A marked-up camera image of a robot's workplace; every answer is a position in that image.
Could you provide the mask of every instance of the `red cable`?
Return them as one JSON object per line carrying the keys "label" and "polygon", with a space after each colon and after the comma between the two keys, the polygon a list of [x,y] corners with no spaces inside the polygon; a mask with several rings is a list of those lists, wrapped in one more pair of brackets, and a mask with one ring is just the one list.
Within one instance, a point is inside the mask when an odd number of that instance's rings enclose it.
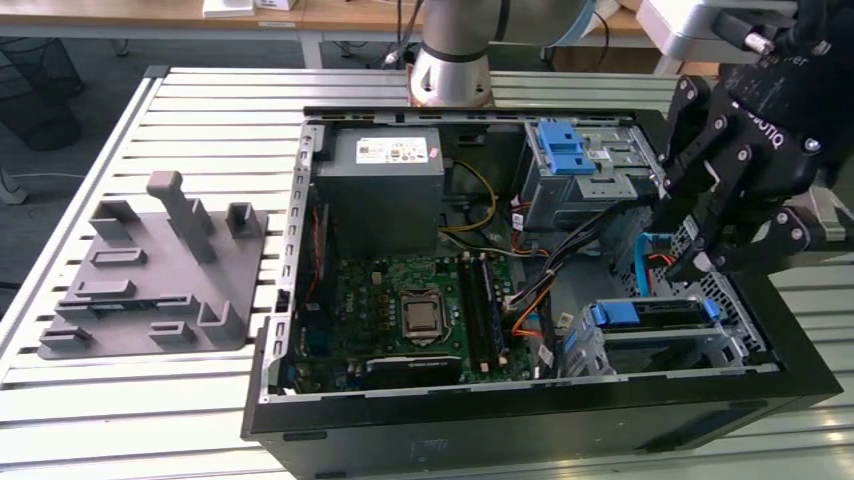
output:
{"label": "red cable", "polygon": [[305,293],[305,299],[302,300],[302,305],[300,306],[298,310],[301,310],[302,308],[305,308],[305,304],[308,303],[308,300],[310,299],[310,294],[314,291],[314,286],[317,285],[317,280],[320,279],[320,244],[317,243],[318,240],[318,231],[320,231],[320,219],[317,217],[317,207],[313,208],[313,210],[310,211],[310,216],[314,219],[314,228],[313,228],[313,243],[314,243],[314,276],[310,279],[310,286],[308,287],[308,292]]}

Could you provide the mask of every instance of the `trash bin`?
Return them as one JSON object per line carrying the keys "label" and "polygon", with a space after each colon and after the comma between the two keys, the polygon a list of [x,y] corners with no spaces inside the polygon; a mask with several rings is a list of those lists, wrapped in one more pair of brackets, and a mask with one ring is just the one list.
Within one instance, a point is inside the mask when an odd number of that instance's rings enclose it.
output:
{"label": "trash bin", "polygon": [[37,90],[60,99],[82,91],[82,81],[58,38],[0,37],[0,52]]}
{"label": "trash bin", "polygon": [[0,66],[0,122],[31,150],[54,150],[80,136],[64,100],[35,89],[10,64]]}

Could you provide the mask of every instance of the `metal extrusion table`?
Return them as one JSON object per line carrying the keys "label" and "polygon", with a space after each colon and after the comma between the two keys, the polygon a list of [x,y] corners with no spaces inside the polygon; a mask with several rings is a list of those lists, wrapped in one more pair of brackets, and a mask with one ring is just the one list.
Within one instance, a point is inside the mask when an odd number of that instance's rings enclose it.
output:
{"label": "metal extrusion table", "polygon": [[[652,108],[675,79],[496,73],[499,106]],[[269,212],[252,336],[274,302],[293,153],[306,105],[405,105],[402,74],[376,71],[173,68],[145,78],[0,323],[0,471],[3,480],[288,478],[238,437],[253,345],[225,353],[44,361],[35,353],[53,304],[86,252],[97,200],[136,211],[152,170],[177,169],[209,211],[250,201]],[[679,454],[593,458],[417,477],[520,478],[854,476],[854,256],[784,272],[775,283],[845,393],[773,416]]]}

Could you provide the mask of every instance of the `green motherboard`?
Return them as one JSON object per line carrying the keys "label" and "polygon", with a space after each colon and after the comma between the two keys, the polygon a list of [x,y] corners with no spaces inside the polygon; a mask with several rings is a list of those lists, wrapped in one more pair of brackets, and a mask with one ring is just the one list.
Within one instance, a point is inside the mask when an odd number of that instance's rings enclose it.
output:
{"label": "green motherboard", "polygon": [[[471,361],[464,308],[464,295],[471,293],[462,291],[457,261],[456,257],[390,257],[338,263],[330,324],[305,333],[308,351],[318,355],[302,365],[310,369],[304,378],[314,382],[304,390],[358,390],[361,362],[392,356],[458,357],[460,384],[529,378],[529,354],[517,338],[507,344],[499,366],[483,368]],[[484,257],[483,262],[500,302],[512,292],[508,263],[503,256]]]}

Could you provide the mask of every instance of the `motherboard chip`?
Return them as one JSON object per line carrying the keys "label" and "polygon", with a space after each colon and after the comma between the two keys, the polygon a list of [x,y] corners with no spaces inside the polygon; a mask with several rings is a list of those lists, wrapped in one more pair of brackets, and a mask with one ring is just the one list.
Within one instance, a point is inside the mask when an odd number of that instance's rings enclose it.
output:
{"label": "motherboard chip", "polygon": [[402,337],[416,345],[429,345],[441,336],[444,306],[437,290],[408,290],[400,293]]}

